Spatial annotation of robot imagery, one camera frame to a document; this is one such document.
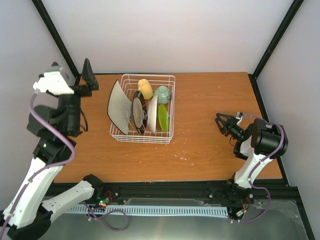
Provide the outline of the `light green floral bowl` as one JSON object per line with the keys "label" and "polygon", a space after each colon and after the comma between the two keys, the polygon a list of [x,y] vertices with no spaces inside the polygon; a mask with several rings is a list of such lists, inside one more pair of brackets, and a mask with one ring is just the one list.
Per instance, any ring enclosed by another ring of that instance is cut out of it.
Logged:
{"label": "light green floral bowl", "polygon": [[153,96],[157,96],[157,102],[159,104],[168,104],[172,100],[172,91],[168,87],[162,85],[154,91]]}

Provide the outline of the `white wire dish rack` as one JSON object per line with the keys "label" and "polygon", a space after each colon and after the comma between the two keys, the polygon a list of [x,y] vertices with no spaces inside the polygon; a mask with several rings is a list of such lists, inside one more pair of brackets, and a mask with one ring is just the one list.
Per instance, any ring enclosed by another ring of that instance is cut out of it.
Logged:
{"label": "white wire dish rack", "polygon": [[174,75],[123,74],[106,108],[109,133],[119,142],[169,144],[174,135]]}

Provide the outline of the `black round plate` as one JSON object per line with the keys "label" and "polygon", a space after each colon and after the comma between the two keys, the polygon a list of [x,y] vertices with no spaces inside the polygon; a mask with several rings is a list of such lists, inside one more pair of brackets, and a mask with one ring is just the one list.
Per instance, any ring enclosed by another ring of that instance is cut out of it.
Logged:
{"label": "black round plate", "polygon": [[146,131],[147,126],[147,105],[143,94],[136,90],[131,103],[131,116],[138,134],[142,135]]}

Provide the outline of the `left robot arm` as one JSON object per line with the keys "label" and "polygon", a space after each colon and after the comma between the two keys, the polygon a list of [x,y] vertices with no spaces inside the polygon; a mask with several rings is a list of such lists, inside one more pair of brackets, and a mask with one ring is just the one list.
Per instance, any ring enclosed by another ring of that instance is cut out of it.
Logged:
{"label": "left robot arm", "polygon": [[75,138],[88,131],[81,99],[99,89],[89,59],[82,68],[83,85],[68,85],[68,75],[54,62],[33,85],[27,130],[39,138],[29,170],[14,199],[1,211],[2,235],[12,240],[37,240],[75,205],[103,198],[103,182],[87,175],[74,187],[51,198],[45,195],[54,178],[76,157]]}

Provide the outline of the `yellow mug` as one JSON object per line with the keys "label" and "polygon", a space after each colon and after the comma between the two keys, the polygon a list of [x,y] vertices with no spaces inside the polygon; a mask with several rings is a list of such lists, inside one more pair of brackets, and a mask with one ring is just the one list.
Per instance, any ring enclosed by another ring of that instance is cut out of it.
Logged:
{"label": "yellow mug", "polygon": [[138,81],[138,90],[142,93],[145,100],[149,100],[153,96],[153,89],[147,79]]}

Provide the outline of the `white square plate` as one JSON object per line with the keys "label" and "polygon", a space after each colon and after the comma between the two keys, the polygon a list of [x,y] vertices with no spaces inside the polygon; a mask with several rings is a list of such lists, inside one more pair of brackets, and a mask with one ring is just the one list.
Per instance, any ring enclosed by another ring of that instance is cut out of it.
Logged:
{"label": "white square plate", "polygon": [[124,135],[129,133],[132,102],[123,91],[118,80],[110,92],[107,115],[115,127]]}

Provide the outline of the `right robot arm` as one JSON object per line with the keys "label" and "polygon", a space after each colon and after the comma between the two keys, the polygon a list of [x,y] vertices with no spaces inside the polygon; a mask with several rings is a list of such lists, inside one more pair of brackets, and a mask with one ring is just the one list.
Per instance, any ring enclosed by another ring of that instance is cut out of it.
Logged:
{"label": "right robot arm", "polygon": [[219,131],[236,140],[233,148],[235,157],[245,160],[226,183],[224,197],[231,203],[249,198],[260,172],[272,160],[283,156],[289,145],[283,125],[255,117],[253,123],[243,129],[241,122],[245,116],[242,112],[235,116],[217,113],[215,118]]}

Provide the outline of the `orange rimmed floral plate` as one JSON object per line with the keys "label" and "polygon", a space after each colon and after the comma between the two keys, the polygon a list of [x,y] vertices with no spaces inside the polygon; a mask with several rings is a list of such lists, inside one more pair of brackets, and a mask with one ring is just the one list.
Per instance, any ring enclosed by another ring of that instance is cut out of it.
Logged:
{"label": "orange rimmed floral plate", "polygon": [[152,133],[157,132],[157,109],[158,109],[158,96],[154,96],[148,105],[148,119],[147,125]]}

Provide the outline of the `lime green plate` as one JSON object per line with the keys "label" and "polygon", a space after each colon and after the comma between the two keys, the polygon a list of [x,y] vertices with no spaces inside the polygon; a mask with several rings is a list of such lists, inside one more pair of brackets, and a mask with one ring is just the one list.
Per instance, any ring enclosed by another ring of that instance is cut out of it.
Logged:
{"label": "lime green plate", "polygon": [[160,128],[163,132],[168,132],[169,130],[169,115],[168,111],[164,104],[160,104],[158,107],[158,122],[160,125]]}

